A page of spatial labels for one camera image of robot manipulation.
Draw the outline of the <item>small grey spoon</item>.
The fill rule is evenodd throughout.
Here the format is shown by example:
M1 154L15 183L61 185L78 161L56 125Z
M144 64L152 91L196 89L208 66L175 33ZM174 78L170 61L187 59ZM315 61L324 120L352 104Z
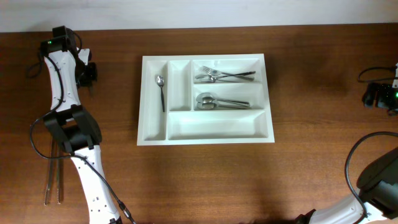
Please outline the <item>small grey spoon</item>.
M160 88L160 100L162 103L162 111L165 112L165 101L164 101L164 92L163 92L163 87L164 87L164 78L161 75L156 76L156 84Z

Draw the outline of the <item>dark chopstick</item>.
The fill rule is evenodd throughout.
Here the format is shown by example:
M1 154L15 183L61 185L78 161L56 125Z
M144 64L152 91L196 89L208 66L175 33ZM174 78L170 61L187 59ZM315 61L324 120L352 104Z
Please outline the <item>dark chopstick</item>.
M50 157L54 157L54 156L55 156L55 141L52 139L51 148L50 148ZM45 188L45 194L44 194L44 205L45 206L47 206L49 204L50 191L51 191L52 183L53 183L54 164L55 164L55 162L52 159L49 159L49 169L48 169L48 176L47 176L46 188Z
M62 152L61 149L57 148L57 156L61 156ZM61 191L62 191L62 187L61 187L61 164L60 164L60 159L57 160L57 164L56 164L56 180L57 180L57 204L61 204L62 203L62 196L61 196Z

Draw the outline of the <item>large silver spoon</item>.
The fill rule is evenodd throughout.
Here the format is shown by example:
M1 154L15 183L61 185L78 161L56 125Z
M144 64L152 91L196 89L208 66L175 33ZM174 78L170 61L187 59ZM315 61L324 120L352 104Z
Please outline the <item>large silver spoon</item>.
M224 98L217 98L216 96L212 95L211 93L200 93L196 97L197 102L200 103L215 103L215 102L223 102L223 103L231 103L241 106L250 106L250 102L248 101L239 101L239 100L229 100Z
M216 103L197 103L197 108L201 110L215 110L216 108L229 108L237 110L249 110L251 107L238 106L238 105L221 105Z

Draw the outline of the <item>silver fork with long handle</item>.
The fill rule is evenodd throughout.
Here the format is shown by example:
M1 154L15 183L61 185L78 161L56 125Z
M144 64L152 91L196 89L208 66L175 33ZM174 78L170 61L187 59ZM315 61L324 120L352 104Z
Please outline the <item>silver fork with long handle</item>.
M238 78L238 79L249 80L249 81L254 80L254 77L250 77L250 75L254 75L256 73L255 71L251 71L251 72L232 74L232 73L222 72L220 70L216 70L216 69L206 67L206 66L201 66L201 71L205 72L206 75L209 75L209 76L215 77L215 78Z

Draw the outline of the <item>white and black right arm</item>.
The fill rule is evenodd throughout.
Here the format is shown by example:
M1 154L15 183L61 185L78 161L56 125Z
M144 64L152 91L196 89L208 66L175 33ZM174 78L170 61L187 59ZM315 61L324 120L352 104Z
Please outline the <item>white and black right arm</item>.
M397 137L391 131L370 133L359 139L349 151L345 161L345 181L351 192L333 206L311 210L299 215L294 223L301 224L345 224L371 223L397 218L397 149L393 149L362 171L353 187L349 178L349 164L355 150L365 140L376 136Z

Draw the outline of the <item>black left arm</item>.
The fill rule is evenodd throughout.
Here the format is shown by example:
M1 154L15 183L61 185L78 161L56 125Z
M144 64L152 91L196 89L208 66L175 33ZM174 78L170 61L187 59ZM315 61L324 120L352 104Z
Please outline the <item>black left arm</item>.
M89 222L121 223L102 168L100 127L78 97L79 87L89 87L97 79L96 64L89 49L77 46L74 31L60 26L53 28L52 34L40 44L52 88L52 105L43 117L44 125L78 171Z

